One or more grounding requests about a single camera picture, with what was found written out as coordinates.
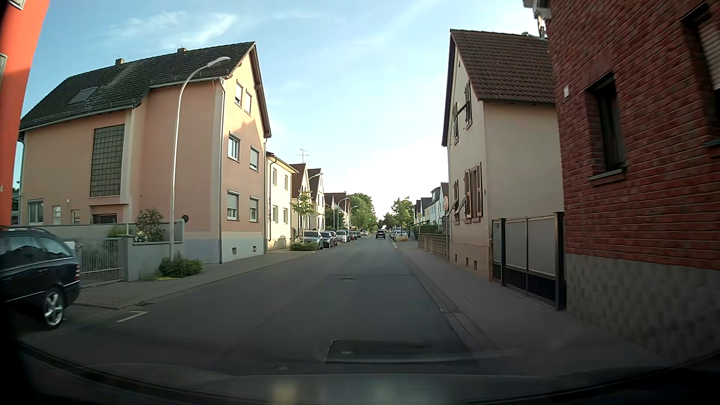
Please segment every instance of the red building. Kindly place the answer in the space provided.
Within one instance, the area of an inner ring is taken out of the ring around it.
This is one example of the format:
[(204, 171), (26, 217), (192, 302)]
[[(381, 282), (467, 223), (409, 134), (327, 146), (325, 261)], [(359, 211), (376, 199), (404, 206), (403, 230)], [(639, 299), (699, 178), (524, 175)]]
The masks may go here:
[(524, 0), (552, 57), (567, 310), (673, 360), (720, 347), (720, 1)]
[(10, 224), (22, 102), (49, 3), (50, 0), (0, 3), (0, 225)]

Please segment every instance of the metal gate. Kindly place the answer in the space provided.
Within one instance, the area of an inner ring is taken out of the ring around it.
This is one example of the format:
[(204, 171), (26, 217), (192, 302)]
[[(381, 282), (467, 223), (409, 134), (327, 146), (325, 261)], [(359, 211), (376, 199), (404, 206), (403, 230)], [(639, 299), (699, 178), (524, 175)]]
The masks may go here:
[(80, 260), (80, 284), (84, 287), (125, 278), (125, 244), (120, 238), (108, 238), (99, 244), (77, 244)]
[(563, 213), (492, 221), (492, 278), (553, 305), (565, 306)]

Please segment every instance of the tire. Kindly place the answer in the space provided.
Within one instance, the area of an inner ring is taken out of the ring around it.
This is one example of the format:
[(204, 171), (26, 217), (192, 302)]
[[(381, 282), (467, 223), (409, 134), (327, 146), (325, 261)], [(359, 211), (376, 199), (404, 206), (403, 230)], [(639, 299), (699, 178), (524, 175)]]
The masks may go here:
[(65, 316), (65, 296), (63, 292), (57, 288), (45, 291), (38, 315), (45, 329), (57, 329)]

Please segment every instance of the white road marking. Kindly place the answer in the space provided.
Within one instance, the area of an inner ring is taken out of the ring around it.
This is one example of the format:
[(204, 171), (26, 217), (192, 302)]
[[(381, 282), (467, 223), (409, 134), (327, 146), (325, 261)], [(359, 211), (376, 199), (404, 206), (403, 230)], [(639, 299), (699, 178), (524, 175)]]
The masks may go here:
[(149, 311), (131, 311), (130, 313), (134, 313), (135, 315), (130, 315), (130, 316), (128, 316), (127, 318), (120, 319), (119, 321), (116, 321), (116, 322), (129, 321), (130, 319), (137, 318), (137, 317), (139, 317), (140, 315), (145, 315), (145, 314), (148, 313), (148, 312), (149, 312)]

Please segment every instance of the asphalt road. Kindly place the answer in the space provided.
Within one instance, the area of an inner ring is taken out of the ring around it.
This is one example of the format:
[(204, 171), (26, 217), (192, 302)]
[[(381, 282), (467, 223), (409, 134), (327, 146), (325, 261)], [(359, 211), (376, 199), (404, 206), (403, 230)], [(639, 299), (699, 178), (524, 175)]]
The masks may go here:
[(145, 313), (71, 306), (59, 329), (21, 338), (87, 365), (487, 373), (400, 249), (372, 235), (131, 309)]

